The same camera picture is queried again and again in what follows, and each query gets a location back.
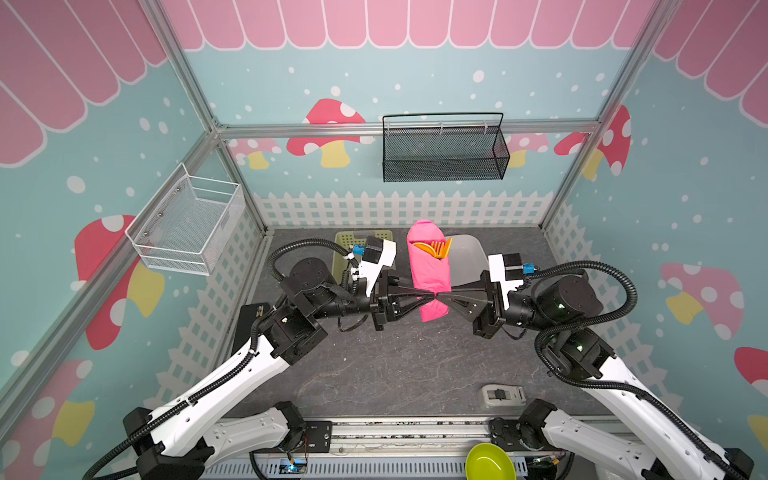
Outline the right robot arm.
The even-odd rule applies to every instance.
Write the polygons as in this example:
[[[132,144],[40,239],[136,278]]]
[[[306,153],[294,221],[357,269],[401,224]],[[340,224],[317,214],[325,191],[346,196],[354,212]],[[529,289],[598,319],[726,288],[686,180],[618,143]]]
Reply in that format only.
[[[550,375],[590,394],[637,437],[636,442],[586,425],[553,404],[533,401],[520,415],[520,443],[581,456],[624,479],[746,479],[753,460],[700,434],[632,373],[594,327],[626,316],[638,302],[630,278],[591,260],[535,271],[510,266],[436,299],[491,338],[505,325],[536,333],[534,350]]]

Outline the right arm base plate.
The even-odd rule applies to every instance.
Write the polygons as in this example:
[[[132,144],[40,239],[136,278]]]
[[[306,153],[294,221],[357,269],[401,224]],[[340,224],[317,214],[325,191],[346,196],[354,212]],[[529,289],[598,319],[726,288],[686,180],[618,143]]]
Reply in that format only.
[[[489,421],[489,433],[491,443],[506,452],[539,451],[542,448],[537,430],[519,420],[493,418]]]

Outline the pink paper napkin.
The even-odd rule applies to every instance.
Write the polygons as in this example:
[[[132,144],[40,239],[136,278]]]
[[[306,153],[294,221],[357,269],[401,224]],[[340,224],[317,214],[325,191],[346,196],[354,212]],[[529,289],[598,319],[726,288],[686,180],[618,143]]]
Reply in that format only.
[[[412,281],[415,288],[434,294],[451,291],[450,260],[438,259],[418,248],[416,243],[444,242],[445,235],[430,220],[419,220],[407,234]]]

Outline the green perforated plastic basket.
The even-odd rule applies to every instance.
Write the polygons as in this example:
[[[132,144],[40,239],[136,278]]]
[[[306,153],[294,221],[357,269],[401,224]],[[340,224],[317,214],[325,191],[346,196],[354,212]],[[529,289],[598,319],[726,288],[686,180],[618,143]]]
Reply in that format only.
[[[355,246],[364,246],[369,237],[376,237],[382,240],[393,241],[394,236],[391,230],[349,230],[338,231],[335,233],[334,242],[347,250],[352,250]],[[337,282],[342,280],[343,271],[347,266],[347,261],[340,255],[333,257],[331,273]]]

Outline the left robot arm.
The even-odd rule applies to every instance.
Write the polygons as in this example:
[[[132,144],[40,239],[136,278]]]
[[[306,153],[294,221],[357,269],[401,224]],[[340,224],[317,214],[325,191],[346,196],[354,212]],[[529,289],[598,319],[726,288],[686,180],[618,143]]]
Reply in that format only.
[[[394,242],[375,237],[367,240],[360,257],[319,238],[273,251],[267,266],[282,294],[266,314],[253,319],[249,339],[176,399],[130,412],[123,420],[126,439],[97,460],[85,478],[102,478],[102,469],[128,449],[136,463],[113,473],[115,479],[198,479],[207,468],[243,452],[291,451],[306,430],[292,403],[279,402],[234,421],[225,420],[225,414],[323,341],[327,332],[321,319],[371,318],[381,329],[434,300],[433,292],[391,276],[395,256]]]

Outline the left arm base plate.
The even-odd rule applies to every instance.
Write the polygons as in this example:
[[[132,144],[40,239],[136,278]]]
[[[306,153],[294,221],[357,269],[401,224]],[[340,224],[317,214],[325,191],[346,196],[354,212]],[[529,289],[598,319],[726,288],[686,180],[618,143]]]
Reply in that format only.
[[[307,421],[299,430],[291,430],[276,447],[261,450],[261,453],[329,453],[333,433],[330,421]]]

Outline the orange spoon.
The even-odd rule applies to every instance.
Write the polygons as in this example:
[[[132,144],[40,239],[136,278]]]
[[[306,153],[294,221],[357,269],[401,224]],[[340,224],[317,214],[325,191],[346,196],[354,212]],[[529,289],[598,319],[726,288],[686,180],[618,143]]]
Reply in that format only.
[[[435,250],[435,248],[433,247],[433,245],[432,245],[432,244],[430,244],[430,243],[425,243],[425,242],[414,242],[414,243],[413,243],[413,246],[414,246],[414,247],[416,247],[416,248],[418,248],[419,250],[421,250],[421,251],[423,251],[423,252],[425,252],[425,253],[429,254],[429,255],[430,255],[430,256],[432,256],[433,258],[437,258],[437,257],[438,257],[437,251]]]

